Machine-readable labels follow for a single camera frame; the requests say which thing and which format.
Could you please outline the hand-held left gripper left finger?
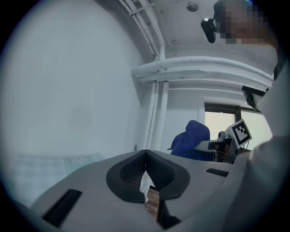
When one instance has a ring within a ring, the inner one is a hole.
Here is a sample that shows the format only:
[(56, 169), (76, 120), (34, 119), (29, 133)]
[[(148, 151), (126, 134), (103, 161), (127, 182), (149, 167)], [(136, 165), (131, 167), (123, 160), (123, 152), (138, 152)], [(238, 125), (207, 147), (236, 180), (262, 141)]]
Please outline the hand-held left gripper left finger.
[(32, 211), (60, 232), (160, 232), (140, 191), (144, 171), (144, 151), (85, 165), (43, 193)]

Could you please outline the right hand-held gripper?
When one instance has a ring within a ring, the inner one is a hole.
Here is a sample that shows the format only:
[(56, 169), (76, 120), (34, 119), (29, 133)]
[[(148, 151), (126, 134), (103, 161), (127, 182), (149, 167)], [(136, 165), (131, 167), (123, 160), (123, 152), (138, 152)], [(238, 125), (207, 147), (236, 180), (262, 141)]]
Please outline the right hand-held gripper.
[(247, 152), (244, 148), (252, 136), (243, 119), (230, 125), (225, 131), (218, 134), (217, 140), (206, 140), (200, 142), (195, 150), (216, 151), (218, 162), (234, 163), (238, 155)]

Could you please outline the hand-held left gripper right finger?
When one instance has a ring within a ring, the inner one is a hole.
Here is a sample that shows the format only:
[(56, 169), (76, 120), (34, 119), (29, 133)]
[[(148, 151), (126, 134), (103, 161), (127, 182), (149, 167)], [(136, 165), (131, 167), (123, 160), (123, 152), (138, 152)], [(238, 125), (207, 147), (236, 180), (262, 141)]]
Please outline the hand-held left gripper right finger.
[(233, 199), (236, 167), (146, 150), (149, 174), (166, 169), (159, 176), (166, 180), (159, 190), (156, 232), (223, 232), (226, 212)]

